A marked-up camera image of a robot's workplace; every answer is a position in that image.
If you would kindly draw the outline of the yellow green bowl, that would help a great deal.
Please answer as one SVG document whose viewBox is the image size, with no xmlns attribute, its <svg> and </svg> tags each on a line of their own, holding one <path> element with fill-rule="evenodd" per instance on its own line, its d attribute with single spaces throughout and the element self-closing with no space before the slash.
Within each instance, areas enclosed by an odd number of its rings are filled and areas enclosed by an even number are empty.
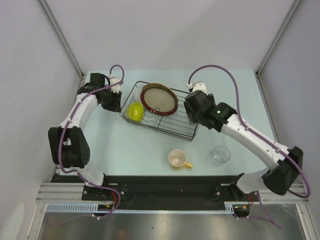
<svg viewBox="0 0 320 240">
<path fill-rule="evenodd" d="M 144 117 L 144 107 L 140 102 L 131 103 L 126 109 L 128 119 L 135 122 L 141 122 Z"/>
</svg>

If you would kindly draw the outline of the dark wire dish rack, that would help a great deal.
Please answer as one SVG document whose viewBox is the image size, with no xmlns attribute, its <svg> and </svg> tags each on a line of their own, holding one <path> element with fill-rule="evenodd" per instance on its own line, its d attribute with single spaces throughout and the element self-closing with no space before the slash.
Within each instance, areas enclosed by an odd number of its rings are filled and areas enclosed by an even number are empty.
<svg viewBox="0 0 320 240">
<path fill-rule="evenodd" d="M 126 100 L 124 101 L 120 116 L 128 123 L 140 126 L 152 131 L 156 131 L 168 136 L 173 136 L 186 141 L 192 141 L 196 136 L 199 124 L 189 121 L 185 107 L 184 100 L 188 95 L 186 91 L 173 88 L 172 91 L 177 95 L 178 108 L 175 113 L 169 116 L 161 116 L 144 109 L 144 116 L 141 122 L 134 121 L 127 116 L 127 107 L 136 101 L 135 94 L 141 90 L 147 82 L 137 81 L 130 90 Z"/>
</svg>

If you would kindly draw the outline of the clear plastic cup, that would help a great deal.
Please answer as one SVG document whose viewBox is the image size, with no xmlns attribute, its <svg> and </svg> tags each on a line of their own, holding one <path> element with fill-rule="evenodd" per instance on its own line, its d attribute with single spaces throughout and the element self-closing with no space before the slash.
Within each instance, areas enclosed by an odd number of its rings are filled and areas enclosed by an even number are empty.
<svg viewBox="0 0 320 240">
<path fill-rule="evenodd" d="M 215 166 L 220 167 L 227 163 L 231 158 L 231 153 L 229 149 L 225 146 L 216 146 L 211 151 L 211 159 Z"/>
</svg>

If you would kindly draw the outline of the beige mug yellow handle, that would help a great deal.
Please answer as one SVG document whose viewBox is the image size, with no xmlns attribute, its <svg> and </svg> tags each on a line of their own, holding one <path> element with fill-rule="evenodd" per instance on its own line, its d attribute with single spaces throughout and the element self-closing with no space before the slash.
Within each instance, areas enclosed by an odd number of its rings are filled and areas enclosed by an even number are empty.
<svg viewBox="0 0 320 240">
<path fill-rule="evenodd" d="M 193 165 L 187 161 L 187 156 L 180 149 L 172 150 L 168 155 L 168 161 L 172 167 L 192 169 Z"/>
</svg>

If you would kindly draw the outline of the white bowl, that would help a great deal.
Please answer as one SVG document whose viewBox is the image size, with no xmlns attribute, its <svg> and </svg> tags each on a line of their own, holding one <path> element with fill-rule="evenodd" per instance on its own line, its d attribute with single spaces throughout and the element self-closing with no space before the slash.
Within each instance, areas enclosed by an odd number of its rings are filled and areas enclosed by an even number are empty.
<svg viewBox="0 0 320 240">
<path fill-rule="evenodd" d="M 137 87 L 137 89 L 135 90 L 134 99 L 135 99 L 136 102 L 140 102 L 141 101 L 142 89 L 143 89 L 143 86 L 141 85 L 141 86 Z"/>
</svg>

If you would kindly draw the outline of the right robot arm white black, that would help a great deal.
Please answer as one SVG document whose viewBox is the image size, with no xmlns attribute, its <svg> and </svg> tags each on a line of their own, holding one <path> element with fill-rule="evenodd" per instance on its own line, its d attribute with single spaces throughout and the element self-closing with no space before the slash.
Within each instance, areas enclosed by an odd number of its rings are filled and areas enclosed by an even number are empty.
<svg viewBox="0 0 320 240">
<path fill-rule="evenodd" d="M 237 111 L 224 102 L 216 103 L 212 94 L 196 90 L 185 97 L 184 107 L 192 123 L 214 129 L 236 140 L 256 155 L 266 166 L 265 169 L 241 173 L 232 182 L 231 196 L 242 201 L 249 193 L 270 190 L 283 196 L 297 179 L 295 167 L 303 163 L 303 151 L 297 146 L 288 147 L 267 138 L 263 141 L 252 128 L 241 123 Z"/>
</svg>

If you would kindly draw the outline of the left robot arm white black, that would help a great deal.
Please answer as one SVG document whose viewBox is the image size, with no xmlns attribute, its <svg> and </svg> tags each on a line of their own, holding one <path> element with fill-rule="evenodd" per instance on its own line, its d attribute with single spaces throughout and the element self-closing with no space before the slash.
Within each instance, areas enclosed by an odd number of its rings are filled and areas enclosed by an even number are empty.
<svg viewBox="0 0 320 240">
<path fill-rule="evenodd" d="M 89 166 L 91 150 L 84 128 L 98 106 L 111 112 L 121 110 L 122 84 L 120 77 L 91 73 L 90 81 L 78 89 L 75 103 L 65 120 L 48 130 L 52 161 L 62 173 L 76 174 L 86 185 L 93 186 L 93 194 L 100 200 L 110 196 L 111 188 L 103 183 L 104 174 L 97 167 Z"/>
</svg>

